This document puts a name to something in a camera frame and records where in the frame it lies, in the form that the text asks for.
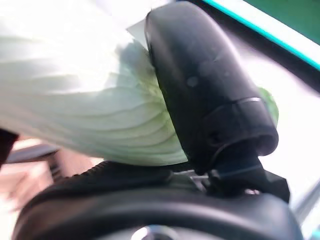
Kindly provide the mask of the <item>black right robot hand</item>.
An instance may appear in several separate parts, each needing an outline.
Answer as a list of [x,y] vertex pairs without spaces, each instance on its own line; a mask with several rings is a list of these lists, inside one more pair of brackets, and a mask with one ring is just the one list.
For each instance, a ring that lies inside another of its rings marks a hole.
[[259,160],[276,124],[224,31],[186,1],[152,10],[144,29],[195,176],[102,162],[35,196],[13,239],[301,240],[286,179]]

